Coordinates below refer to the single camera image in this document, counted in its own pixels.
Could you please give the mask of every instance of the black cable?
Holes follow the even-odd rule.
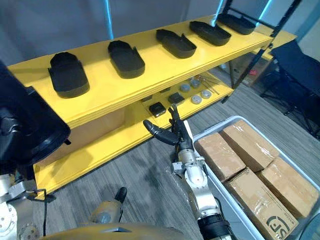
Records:
[[[225,215],[224,215],[224,212],[223,212],[223,210],[222,210],[222,205],[221,205],[221,202],[220,202],[219,198],[214,197],[214,199],[215,199],[215,200],[218,202],[218,204],[219,204],[220,212],[221,212],[221,215],[222,215],[223,219],[226,220]]]
[[[37,189],[34,191],[35,193],[43,192],[44,200],[40,200],[40,202],[44,202],[44,217],[43,217],[43,236],[46,236],[46,222],[47,222],[47,190],[45,188],[43,189]]]
[[[223,217],[224,220],[226,220],[225,215],[224,215],[224,211],[222,210],[222,205],[221,205],[221,201],[219,200],[219,198],[214,197],[214,199],[218,202],[219,204],[219,208],[220,208],[220,212],[221,212],[221,216]],[[232,240],[238,240],[236,235],[234,234],[234,232],[231,229],[231,226],[229,226],[229,231],[231,232],[231,239]]]

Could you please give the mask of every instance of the robotic hand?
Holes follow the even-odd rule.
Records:
[[[196,156],[193,140],[184,122],[180,119],[176,105],[168,109],[172,119],[171,131],[144,120],[146,129],[163,143],[175,146],[177,161],[172,163],[173,172],[179,175],[188,187],[188,198],[200,232],[205,240],[236,239],[230,224],[217,205],[208,187],[208,172],[205,159]]]

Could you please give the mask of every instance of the plastic storage bin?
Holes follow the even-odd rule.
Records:
[[[301,176],[307,179],[320,192],[320,187],[316,185],[316,183],[312,181],[310,177],[308,177],[283,151],[281,151],[277,146],[275,146],[265,135],[263,135],[255,126],[253,126],[247,119],[245,119],[242,116],[231,116],[226,120],[219,122],[218,124],[204,130],[202,133],[195,135],[193,137],[193,140],[194,142],[196,142],[197,140],[203,138],[206,135],[218,133],[222,129],[232,125],[233,123],[239,120],[245,121],[257,133],[259,133],[270,144],[272,144],[279,151],[279,156],[289,165],[291,165],[298,173],[300,173]],[[219,181],[219,179],[215,176],[215,174],[211,171],[211,169],[208,166],[207,170],[209,175],[209,187],[212,190],[214,196],[220,199],[224,215],[230,222],[230,225],[236,237],[239,240],[264,240],[264,237],[260,234],[255,225],[247,217],[240,204],[238,204],[237,200],[228,192],[228,190],[224,187],[224,185]],[[315,203],[308,217],[298,219],[299,225],[286,238],[286,240],[298,240],[305,226],[313,218],[313,216],[315,216],[318,213],[320,213],[320,198]]]

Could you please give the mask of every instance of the cardboard box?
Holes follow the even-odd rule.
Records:
[[[62,144],[52,154],[37,163],[39,166],[46,166],[54,161],[88,145],[103,135],[119,128],[125,122],[125,109],[121,108],[110,112],[95,120],[71,129],[68,139],[70,145]]]
[[[263,170],[279,155],[277,149],[243,120],[226,127],[220,134],[253,172]]]
[[[219,133],[199,139],[194,146],[221,182],[231,178],[246,167]]]
[[[237,80],[245,71],[249,63],[254,59],[255,55],[256,54],[253,54],[252,52],[241,55],[231,60],[232,69],[230,69],[230,65],[227,63],[225,63],[225,67],[221,67],[221,69],[228,74],[230,74],[230,72],[232,71],[234,79]],[[249,74],[245,76],[242,83],[250,87],[257,81],[262,79],[265,75],[274,71],[276,67],[276,64],[274,64],[271,59],[264,59],[263,57],[261,57],[253,66]]]
[[[265,239],[283,240],[298,225],[294,216],[249,168],[228,182],[227,188]]]
[[[307,217],[319,192],[280,157],[277,157],[258,177],[296,217]]]

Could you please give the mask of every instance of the yellow shelf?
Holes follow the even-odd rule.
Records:
[[[230,87],[218,79],[216,79],[215,84],[210,83],[210,85],[214,87],[219,94],[213,93],[209,99],[202,99],[202,102],[198,105],[191,102],[191,96],[200,94],[200,92],[203,89],[207,89],[207,87],[201,85],[197,89],[192,88],[188,93],[182,93],[185,101],[178,106],[178,111],[182,119],[187,118],[225,96],[231,95],[233,92]],[[142,103],[141,101],[137,101],[126,106],[125,124],[91,144],[46,166],[41,166],[41,162],[35,164],[33,168],[37,187],[39,189],[45,188],[47,193],[51,193],[147,140],[151,135],[143,126],[144,119],[149,119],[162,128],[169,127],[169,118],[171,118],[171,115],[168,111],[155,118],[148,109],[150,105],[156,102],[161,102],[165,108],[168,109],[170,106],[167,100],[168,96],[177,92],[179,87],[180,84],[174,85],[170,91],[156,93],[152,99],[146,102]]]
[[[197,19],[207,23],[211,20],[212,16]],[[110,41],[68,50],[82,62],[90,84],[87,93],[75,98],[63,99],[53,89],[48,68],[54,54],[11,65],[9,69],[24,85],[32,85],[53,110],[71,128],[75,128],[266,46],[272,40],[271,37],[258,32],[241,35],[223,26],[232,37],[226,45],[214,46],[191,32],[189,21],[163,28],[179,35],[184,33],[197,46],[195,54],[186,59],[174,57],[157,42],[155,30],[121,37],[120,40],[132,47],[136,46],[145,62],[144,74],[134,79],[122,79],[118,76],[108,55]]]

